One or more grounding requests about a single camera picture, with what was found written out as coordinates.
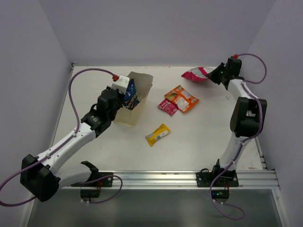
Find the brown paper bag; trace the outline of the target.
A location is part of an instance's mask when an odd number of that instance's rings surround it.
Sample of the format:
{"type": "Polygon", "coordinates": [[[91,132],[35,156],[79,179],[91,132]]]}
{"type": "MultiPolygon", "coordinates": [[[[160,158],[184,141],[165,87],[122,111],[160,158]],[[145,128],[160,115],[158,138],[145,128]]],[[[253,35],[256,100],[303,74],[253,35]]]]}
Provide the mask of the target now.
{"type": "Polygon", "coordinates": [[[153,76],[131,71],[128,77],[134,80],[139,103],[133,110],[128,110],[126,107],[118,110],[114,122],[124,126],[134,127],[140,119],[149,91],[152,88],[153,76]]]}

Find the orange snack packet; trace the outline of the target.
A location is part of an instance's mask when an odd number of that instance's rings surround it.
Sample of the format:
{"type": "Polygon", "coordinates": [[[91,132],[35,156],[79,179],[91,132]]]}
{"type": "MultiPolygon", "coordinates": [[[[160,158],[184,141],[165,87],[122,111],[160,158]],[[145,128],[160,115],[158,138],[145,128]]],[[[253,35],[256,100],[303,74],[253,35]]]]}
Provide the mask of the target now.
{"type": "Polygon", "coordinates": [[[187,113],[200,101],[200,99],[191,95],[181,85],[166,93],[164,97],[174,103],[182,113],[187,113]]]}

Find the yellow snack packet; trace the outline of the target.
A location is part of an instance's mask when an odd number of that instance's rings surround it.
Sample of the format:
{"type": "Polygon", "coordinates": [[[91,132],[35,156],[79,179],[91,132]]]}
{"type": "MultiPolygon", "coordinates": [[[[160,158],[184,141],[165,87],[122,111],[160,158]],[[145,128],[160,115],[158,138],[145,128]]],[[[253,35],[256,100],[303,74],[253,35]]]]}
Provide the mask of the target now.
{"type": "Polygon", "coordinates": [[[152,147],[158,140],[170,134],[170,129],[165,125],[161,124],[153,133],[145,136],[148,144],[152,147]]]}

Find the small red snack packet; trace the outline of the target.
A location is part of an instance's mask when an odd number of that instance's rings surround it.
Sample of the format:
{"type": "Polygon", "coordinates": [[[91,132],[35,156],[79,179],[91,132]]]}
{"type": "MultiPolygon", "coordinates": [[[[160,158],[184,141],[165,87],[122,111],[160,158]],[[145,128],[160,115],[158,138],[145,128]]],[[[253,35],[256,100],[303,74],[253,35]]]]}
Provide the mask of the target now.
{"type": "Polygon", "coordinates": [[[158,105],[158,108],[170,116],[178,111],[178,106],[166,98],[158,105]]]}

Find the blue snack packet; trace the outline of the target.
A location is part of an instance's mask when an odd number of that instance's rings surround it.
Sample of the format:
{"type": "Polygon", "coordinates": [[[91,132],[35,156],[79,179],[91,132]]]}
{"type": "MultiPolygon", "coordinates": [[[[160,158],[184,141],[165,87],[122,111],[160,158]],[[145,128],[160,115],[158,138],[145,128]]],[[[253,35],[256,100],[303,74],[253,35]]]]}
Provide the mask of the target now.
{"type": "Polygon", "coordinates": [[[133,110],[139,104],[139,102],[140,101],[137,95],[134,79],[131,79],[123,99],[123,107],[128,110],[133,110]]]}

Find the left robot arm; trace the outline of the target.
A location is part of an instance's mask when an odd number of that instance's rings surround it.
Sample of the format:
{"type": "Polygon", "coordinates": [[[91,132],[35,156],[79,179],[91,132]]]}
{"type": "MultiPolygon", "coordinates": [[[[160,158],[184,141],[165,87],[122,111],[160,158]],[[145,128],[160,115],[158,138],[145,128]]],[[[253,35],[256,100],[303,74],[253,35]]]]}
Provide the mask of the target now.
{"type": "Polygon", "coordinates": [[[38,200],[45,202],[65,186],[100,186],[105,185],[106,180],[112,180],[113,175],[101,175],[88,161],[80,162],[69,172],[61,167],[79,149],[109,128],[123,106],[125,94],[126,88],[107,87],[72,132],[38,156],[29,154],[24,157],[20,183],[38,200]]]}

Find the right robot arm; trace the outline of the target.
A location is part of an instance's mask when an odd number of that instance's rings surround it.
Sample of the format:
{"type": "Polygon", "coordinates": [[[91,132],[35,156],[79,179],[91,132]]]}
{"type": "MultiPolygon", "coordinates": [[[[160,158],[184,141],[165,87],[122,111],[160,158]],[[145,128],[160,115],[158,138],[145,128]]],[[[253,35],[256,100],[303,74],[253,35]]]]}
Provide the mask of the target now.
{"type": "Polygon", "coordinates": [[[230,141],[208,177],[218,186],[235,178],[237,163],[244,148],[263,130],[267,110],[267,101],[255,96],[247,86],[247,83],[261,82],[248,81],[240,76],[240,56],[236,54],[228,58],[226,63],[221,63],[207,75],[212,82],[223,85],[236,101],[230,120],[230,141]]]}

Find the magenta large snack packet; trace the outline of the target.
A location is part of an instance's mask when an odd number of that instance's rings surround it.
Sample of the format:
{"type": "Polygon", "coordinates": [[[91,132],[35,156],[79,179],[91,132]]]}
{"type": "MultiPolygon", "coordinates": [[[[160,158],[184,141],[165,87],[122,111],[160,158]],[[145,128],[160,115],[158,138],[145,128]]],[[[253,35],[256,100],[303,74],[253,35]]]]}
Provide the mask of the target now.
{"type": "Polygon", "coordinates": [[[210,67],[196,67],[186,71],[181,77],[193,82],[202,82],[208,80],[207,74],[212,71],[210,67]]]}

